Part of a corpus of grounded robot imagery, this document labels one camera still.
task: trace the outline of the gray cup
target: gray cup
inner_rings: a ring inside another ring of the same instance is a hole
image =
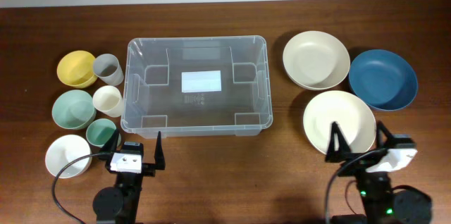
[[[106,84],[117,86],[124,81],[119,60],[112,54],[102,54],[96,58],[92,66],[94,74]]]

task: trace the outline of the white label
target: white label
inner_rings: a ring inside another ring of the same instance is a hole
[[[182,73],[182,93],[215,92],[221,90],[221,72]]]

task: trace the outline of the green cup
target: green cup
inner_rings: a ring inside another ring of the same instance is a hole
[[[51,116],[58,126],[79,130],[86,128],[95,119],[96,109],[90,94],[82,90],[70,90],[55,101]]]
[[[86,130],[87,141],[96,147],[102,147],[113,136],[116,125],[113,121],[101,118],[92,122]],[[119,135],[118,146],[121,144],[121,135]]]

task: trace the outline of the wire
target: wire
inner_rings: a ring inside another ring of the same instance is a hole
[[[330,218],[329,218],[329,194],[330,194],[330,189],[332,188],[333,181],[336,179],[338,174],[341,173],[342,171],[344,171],[347,167],[351,166],[351,164],[355,163],[356,161],[360,161],[364,157],[367,157],[367,156],[372,155],[374,153],[378,153],[380,151],[385,151],[385,149],[374,149],[374,150],[368,151],[366,153],[363,153],[362,155],[360,155],[360,156],[352,159],[351,161],[348,161],[347,163],[345,163],[343,166],[341,166],[339,169],[337,169],[337,171],[332,175],[332,177],[329,180],[329,183],[327,184],[326,198],[324,199],[324,218],[326,219],[326,224],[330,224]]]
[[[56,199],[56,195],[55,195],[55,186],[56,186],[56,182],[58,181],[58,178],[60,177],[60,175],[70,166],[72,166],[74,163],[81,161],[83,159],[89,158],[89,157],[95,157],[95,156],[110,156],[112,155],[112,153],[108,153],[108,152],[99,152],[97,154],[88,154],[85,156],[81,156],[80,158],[77,158],[73,161],[71,161],[70,163],[68,163],[68,165],[64,166],[59,172],[58,174],[55,175],[55,179],[53,184],[51,185],[51,195],[54,198],[54,202],[56,204],[56,206],[58,208],[60,208],[60,210],[62,210],[63,213],[65,213],[67,216],[71,217],[72,219],[76,220],[77,222],[81,223],[81,224],[85,224],[82,220],[80,220],[79,218],[75,217],[73,214],[69,213],[67,210],[64,209],[64,207],[59,203],[58,199]]]
[[[356,180],[352,180],[352,181],[349,181],[349,182],[347,183],[346,189],[345,189],[345,200],[346,200],[347,207],[349,207],[349,208],[351,209],[351,211],[352,211],[354,214],[357,214],[357,213],[354,211],[354,209],[352,209],[352,207],[351,207],[351,205],[350,205],[350,202],[347,200],[347,191],[349,190],[350,186],[351,186],[353,183],[355,183],[355,182],[357,182],[357,181],[356,181]]]

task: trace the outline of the white bowl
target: white bowl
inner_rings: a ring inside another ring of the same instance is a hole
[[[304,111],[304,131],[310,143],[325,154],[330,129],[337,122],[354,153],[368,151],[376,138],[376,119],[358,97],[343,91],[327,91],[314,97]]]
[[[295,35],[283,50],[283,65],[292,81],[310,90],[334,87],[350,71],[346,47],[325,32],[307,31]]]
[[[91,154],[89,144],[78,135],[65,135],[55,140],[47,149],[45,166],[56,176],[58,172],[71,161]],[[85,172],[91,164],[91,157],[85,158],[67,168],[60,178],[72,178]]]

